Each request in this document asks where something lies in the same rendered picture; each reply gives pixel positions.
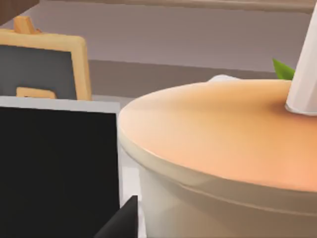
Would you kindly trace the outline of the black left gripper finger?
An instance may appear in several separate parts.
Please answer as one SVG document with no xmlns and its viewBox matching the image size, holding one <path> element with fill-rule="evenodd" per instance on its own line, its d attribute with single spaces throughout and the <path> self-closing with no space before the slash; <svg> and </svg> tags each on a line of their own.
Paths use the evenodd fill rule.
<svg viewBox="0 0 317 238">
<path fill-rule="evenodd" d="M 138 238 L 138 196 L 131 196 L 93 238 Z"/>
</svg>

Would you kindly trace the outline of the white cup with orange lid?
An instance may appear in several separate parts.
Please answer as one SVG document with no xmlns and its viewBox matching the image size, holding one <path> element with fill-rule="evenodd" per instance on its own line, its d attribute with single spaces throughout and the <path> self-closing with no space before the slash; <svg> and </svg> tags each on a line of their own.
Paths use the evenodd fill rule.
<svg viewBox="0 0 317 238">
<path fill-rule="evenodd" d="M 208 81 L 118 117 L 147 238 L 317 238 L 317 4 L 294 78 Z"/>
</svg>

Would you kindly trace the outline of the white rounded object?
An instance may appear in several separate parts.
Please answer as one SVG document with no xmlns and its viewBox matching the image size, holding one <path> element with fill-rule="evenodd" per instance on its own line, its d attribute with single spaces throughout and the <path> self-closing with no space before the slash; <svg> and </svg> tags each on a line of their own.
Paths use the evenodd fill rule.
<svg viewBox="0 0 317 238">
<path fill-rule="evenodd" d="M 225 75 L 225 74 L 220 74 L 220 75 L 215 75 L 214 77 L 212 77 L 210 80 L 208 80 L 209 82 L 225 82 L 225 81 L 240 81 L 240 78 L 237 77 L 233 77 L 230 75 Z"/>
</svg>

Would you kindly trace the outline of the wooden framed blackboard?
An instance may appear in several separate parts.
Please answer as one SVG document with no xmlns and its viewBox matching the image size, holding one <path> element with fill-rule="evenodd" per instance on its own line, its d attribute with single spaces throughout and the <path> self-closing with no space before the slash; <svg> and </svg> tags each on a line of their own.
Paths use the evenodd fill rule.
<svg viewBox="0 0 317 238">
<path fill-rule="evenodd" d="M 0 29 L 0 96 L 90 101 L 85 39 L 45 33 L 30 17 L 15 17 L 13 29 Z"/>
</svg>

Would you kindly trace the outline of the green plant leaf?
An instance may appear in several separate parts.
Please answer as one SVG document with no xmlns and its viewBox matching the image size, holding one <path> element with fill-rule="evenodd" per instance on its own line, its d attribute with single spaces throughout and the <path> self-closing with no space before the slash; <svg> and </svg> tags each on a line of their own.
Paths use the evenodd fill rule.
<svg viewBox="0 0 317 238">
<path fill-rule="evenodd" d="M 275 74 L 276 74 L 278 79 L 282 79 L 282 80 L 292 80 L 293 79 L 295 69 L 285 65 L 284 63 L 282 63 L 276 59 L 272 59 L 272 62 L 273 62 Z"/>
</svg>

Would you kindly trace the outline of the dark wooden cupboard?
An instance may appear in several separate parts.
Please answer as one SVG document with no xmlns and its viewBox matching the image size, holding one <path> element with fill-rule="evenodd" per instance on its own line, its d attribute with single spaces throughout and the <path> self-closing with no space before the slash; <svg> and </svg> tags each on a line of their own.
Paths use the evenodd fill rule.
<svg viewBox="0 0 317 238">
<path fill-rule="evenodd" d="M 34 7 L 40 0 L 0 0 L 0 26 Z"/>
</svg>

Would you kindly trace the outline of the black panel with white frame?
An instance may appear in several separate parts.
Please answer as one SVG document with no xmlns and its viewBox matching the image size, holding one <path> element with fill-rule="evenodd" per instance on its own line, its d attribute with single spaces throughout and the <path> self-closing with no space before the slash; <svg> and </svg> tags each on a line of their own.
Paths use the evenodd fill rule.
<svg viewBox="0 0 317 238">
<path fill-rule="evenodd" d="M 93 238 L 120 207 L 116 102 L 0 96 L 0 238 Z"/>
</svg>

